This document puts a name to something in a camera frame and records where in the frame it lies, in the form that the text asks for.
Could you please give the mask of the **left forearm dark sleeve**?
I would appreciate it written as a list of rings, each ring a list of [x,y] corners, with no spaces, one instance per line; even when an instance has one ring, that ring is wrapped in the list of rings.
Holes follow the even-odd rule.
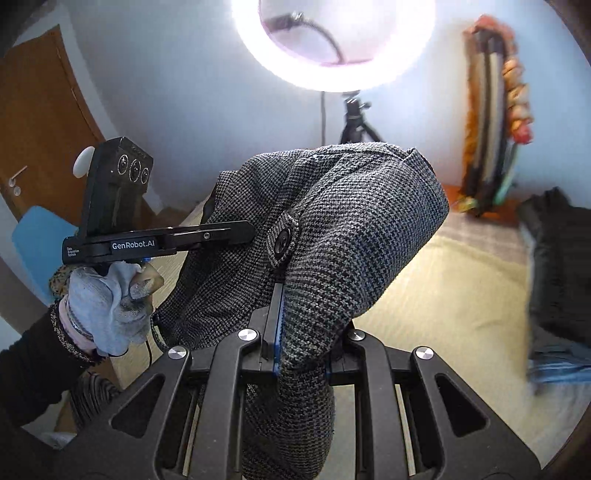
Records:
[[[22,427],[61,400],[88,368],[104,358],[70,337],[54,303],[21,338],[1,352],[1,426]]]

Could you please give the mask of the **left gloved hand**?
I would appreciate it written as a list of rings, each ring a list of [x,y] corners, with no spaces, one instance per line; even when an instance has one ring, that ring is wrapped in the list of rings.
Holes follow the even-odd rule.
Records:
[[[152,295],[163,285],[151,264],[114,262],[104,275],[78,267],[58,306],[61,325],[83,352],[122,356],[146,340]]]

